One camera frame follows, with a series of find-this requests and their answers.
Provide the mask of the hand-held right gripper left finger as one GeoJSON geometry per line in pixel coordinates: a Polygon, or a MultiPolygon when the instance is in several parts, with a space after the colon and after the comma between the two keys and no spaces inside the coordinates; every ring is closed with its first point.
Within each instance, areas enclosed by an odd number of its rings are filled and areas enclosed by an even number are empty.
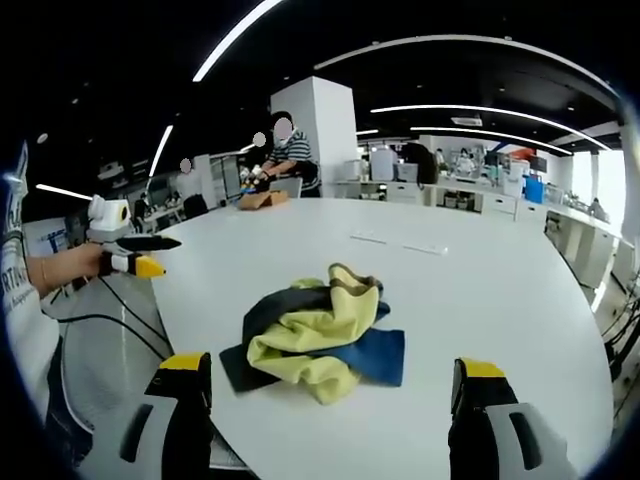
{"type": "Polygon", "coordinates": [[[169,357],[125,418],[119,459],[133,468],[135,478],[206,479],[211,409],[211,355],[169,357]]]}

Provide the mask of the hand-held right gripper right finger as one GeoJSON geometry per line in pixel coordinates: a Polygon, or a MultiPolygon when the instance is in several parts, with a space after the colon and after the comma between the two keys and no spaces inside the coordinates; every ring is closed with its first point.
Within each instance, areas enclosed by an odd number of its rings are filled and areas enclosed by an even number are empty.
{"type": "Polygon", "coordinates": [[[452,479],[573,479],[567,444],[531,404],[517,399],[495,364],[454,363],[448,432],[452,479]]]}

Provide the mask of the person's left hand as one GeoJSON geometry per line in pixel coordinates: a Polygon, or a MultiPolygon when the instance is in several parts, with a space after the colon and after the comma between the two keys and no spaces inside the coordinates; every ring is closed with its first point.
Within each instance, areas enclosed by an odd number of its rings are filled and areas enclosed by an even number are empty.
{"type": "Polygon", "coordinates": [[[94,243],[86,243],[58,255],[56,276],[61,285],[79,278],[92,278],[100,272],[103,248],[94,243]]]}

